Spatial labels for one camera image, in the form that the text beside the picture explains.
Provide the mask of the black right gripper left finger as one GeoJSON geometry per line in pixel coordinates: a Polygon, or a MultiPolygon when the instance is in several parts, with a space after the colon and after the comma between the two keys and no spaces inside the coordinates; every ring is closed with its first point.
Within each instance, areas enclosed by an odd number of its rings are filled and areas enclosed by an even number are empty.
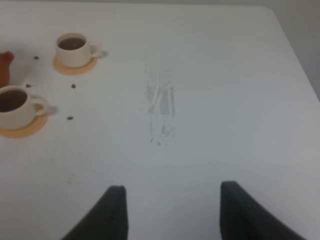
{"type": "Polygon", "coordinates": [[[65,240],[126,240],[129,234],[127,192],[111,186],[64,237],[65,240]]]}

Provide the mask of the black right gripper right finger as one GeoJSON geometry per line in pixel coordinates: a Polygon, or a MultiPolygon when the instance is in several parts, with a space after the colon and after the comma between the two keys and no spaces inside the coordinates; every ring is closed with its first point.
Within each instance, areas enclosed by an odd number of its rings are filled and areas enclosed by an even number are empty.
{"type": "Polygon", "coordinates": [[[235,181],[224,181],[220,185],[219,225],[223,240],[303,239],[235,181]]]}

